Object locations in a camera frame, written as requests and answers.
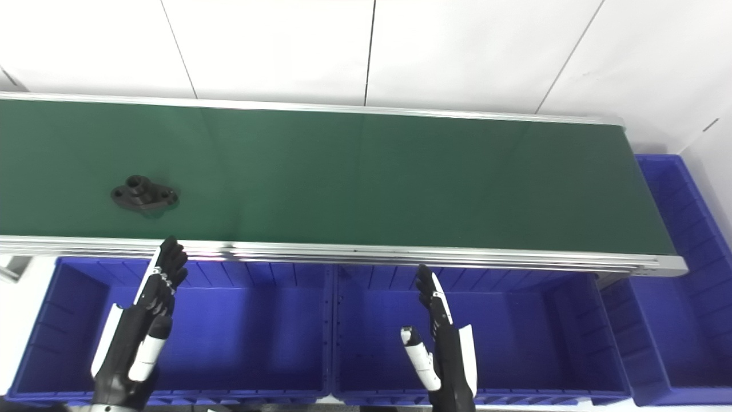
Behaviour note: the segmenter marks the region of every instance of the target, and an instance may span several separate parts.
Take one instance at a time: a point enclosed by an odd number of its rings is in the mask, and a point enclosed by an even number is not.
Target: blue storage bin
[[[732,254],[677,155],[639,155],[690,272],[602,291],[638,405],[732,404]]]
[[[112,303],[147,261],[61,258],[7,399],[83,405]],[[151,405],[314,402],[329,393],[332,266],[189,262]]]
[[[473,325],[477,403],[604,404],[630,395],[591,274],[433,270],[456,325]],[[403,325],[429,336],[416,268],[343,265],[337,273],[333,395],[351,405],[427,404],[400,339]]]

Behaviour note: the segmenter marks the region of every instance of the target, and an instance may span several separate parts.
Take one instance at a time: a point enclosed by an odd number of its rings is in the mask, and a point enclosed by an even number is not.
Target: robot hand
[[[453,326],[440,281],[427,266],[419,266],[415,285],[419,301],[430,313],[435,354],[427,351],[415,327],[404,326],[401,335],[407,355],[429,391],[435,412],[475,412],[478,374],[473,328]]]
[[[155,363],[173,325],[174,294],[188,256],[176,238],[165,239],[153,255],[134,303],[112,305],[91,363],[91,412],[142,411],[157,379]]]

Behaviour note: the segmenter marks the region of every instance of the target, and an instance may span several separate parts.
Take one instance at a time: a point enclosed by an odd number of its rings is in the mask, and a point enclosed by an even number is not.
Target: robotic hand
[[[157,357],[170,336],[173,295],[187,275],[187,260],[183,246],[170,236],[150,260],[132,306],[112,305],[91,363],[91,412],[145,408],[157,379]]]
[[[419,301],[430,313],[435,354],[427,351],[415,327],[404,326],[401,335],[407,355],[429,391],[435,412],[475,412],[478,374],[473,328],[457,329],[452,324],[440,281],[427,266],[419,266],[415,285]]]

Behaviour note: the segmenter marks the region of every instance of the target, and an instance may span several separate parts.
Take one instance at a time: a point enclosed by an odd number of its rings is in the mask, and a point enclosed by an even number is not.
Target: black mechanical part
[[[115,187],[111,197],[120,207],[138,212],[161,209],[178,202],[175,190],[153,183],[139,174],[133,174],[124,181],[124,185]]]

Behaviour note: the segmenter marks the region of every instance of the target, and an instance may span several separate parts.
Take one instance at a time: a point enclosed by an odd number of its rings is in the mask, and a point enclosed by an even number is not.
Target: blue plastic bin
[[[147,261],[61,258],[8,400],[83,405],[112,303]],[[332,266],[189,262],[150,404],[314,402],[327,386]]]
[[[602,292],[633,399],[732,404],[732,254],[681,158],[637,159],[690,272]]]
[[[579,397],[604,404],[630,395],[591,274],[433,270],[457,326],[473,325],[479,404],[575,404]],[[402,325],[429,336],[415,273],[414,267],[339,267],[337,398],[351,405],[428,403],[400,338]]]

